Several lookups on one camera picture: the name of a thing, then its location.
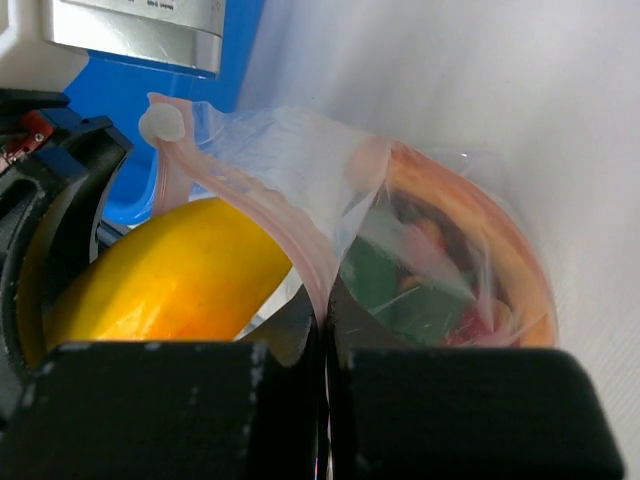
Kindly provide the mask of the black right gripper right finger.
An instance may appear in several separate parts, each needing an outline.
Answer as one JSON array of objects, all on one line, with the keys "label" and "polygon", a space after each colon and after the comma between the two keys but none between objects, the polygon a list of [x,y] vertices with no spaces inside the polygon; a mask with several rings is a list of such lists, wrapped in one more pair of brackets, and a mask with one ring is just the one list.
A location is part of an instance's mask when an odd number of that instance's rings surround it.
[{"label": "black right gripper right finger", "polygon": [[338,479],[620,479],[591,379],[540,348],[417,348],[337,282],[327,388]]}]

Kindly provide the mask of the clear zip top bag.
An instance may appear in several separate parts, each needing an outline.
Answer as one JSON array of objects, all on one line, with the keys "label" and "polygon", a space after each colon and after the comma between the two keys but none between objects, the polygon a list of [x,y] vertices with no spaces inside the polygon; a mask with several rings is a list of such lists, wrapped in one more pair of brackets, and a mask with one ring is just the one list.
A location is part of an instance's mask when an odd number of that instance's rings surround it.
[{"label": "clear zip top bag", "polygon": [[153,211],[200,187],[264,229],[320,320],[338,281],[417,345],[551,347],[551,287],[512,216],[394,139],[298,107],[223,113],[159,93],[139,121],[158,155]]}]

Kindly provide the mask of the red toy strawberry bunch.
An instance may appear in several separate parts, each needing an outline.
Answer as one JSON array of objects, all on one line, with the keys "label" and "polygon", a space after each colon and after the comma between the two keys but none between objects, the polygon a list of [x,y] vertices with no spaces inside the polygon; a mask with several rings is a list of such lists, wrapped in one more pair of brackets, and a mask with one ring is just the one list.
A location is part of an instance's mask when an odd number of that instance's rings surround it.
[{"label": "red toy strawberry bunch", "polygon": [[392,296],[378,312],[395,335],[419,346],[504,345],[515,316],[487,254],[450,220],[422,216],[394,225]]}]

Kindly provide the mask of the orange toy meat slice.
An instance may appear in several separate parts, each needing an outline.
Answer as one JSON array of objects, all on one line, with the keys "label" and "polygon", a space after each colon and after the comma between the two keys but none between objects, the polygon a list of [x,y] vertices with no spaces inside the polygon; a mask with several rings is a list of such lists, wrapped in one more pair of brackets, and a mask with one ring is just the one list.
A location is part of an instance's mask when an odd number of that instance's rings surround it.
[{"label": "orange toy meat slice", "polygon": [[[516,222],[479,186],[398,142],[393,144],[387,160],[360,156],[350,162],[346,174],[357,192],[372,195],[365,217],[373,210],[389,211],[401,222],[422,216],[444,217],[487,254],[515,316],[513,342],[502,346],[448,347],[551,347],[555,344],[556,309],[536,253]],[[401,342],[415,345],[376,322]]]}]

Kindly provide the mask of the yellow toy pepper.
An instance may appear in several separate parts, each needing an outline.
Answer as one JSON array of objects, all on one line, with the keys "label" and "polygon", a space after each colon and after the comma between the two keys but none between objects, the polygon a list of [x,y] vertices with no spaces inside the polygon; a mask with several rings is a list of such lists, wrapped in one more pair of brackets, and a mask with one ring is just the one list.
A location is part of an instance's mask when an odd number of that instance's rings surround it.
[{"label": "yellow toy pepper", "polygon": [[25,362],[80,341],[230,341],[292,268],[280,246],[220,198],[181,205],[124,235],[33,324]]}]

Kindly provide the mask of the green toy cucumber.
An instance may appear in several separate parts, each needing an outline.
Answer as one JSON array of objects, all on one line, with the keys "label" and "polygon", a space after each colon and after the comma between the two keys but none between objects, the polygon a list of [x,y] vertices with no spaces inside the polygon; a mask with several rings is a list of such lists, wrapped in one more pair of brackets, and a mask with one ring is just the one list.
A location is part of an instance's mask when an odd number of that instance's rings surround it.
[{"label": "green toy cucumber", "polygon": [[473,303],[472,276],[448,256],[441,229],[422,218],[403,223],[373,210],[344,258],[340,274],[379,323],[415,345],[438,345]]}]

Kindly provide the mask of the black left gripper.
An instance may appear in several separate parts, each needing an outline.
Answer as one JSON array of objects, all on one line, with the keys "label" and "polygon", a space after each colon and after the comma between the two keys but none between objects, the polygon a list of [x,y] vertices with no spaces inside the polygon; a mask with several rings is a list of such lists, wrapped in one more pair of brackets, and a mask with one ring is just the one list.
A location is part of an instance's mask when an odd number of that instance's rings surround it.
[{"label": "black left gripper", "polygon": [[63,93],[1,91],[1,424],[46,354],[43,318],[99,253],[108,189],[133,150]]}]

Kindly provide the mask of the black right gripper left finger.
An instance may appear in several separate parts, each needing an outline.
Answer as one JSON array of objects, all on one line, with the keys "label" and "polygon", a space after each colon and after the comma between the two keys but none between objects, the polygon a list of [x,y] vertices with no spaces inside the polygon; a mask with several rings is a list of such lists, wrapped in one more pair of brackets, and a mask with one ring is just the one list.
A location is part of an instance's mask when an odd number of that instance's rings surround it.
[{"label": "black right gripper left finger", "polygon": [[319,359],[305,291],[236,342],[58,347],[25,385],[1,475],[311,479]]}]

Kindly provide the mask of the blue plastic bin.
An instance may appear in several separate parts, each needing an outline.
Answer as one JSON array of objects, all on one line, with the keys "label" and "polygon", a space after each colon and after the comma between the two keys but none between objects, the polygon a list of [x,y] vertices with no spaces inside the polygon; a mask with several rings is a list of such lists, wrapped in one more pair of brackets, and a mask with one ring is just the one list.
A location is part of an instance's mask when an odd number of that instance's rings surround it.
[{"label": "blue plastic bin", "polygon": [[176,108],[153,106],[149,95],[206,102],[225,113],[234,111],[263,7],[262,1],[226,3],[221,65],[213,77],[92,54],[65,89],[73,110],[84,117],[108,117],[134,146],[109,189],[103,214],[107,221],[133,226],[149,219],[158,166],[153,142],[176,140],[185,130]]}]

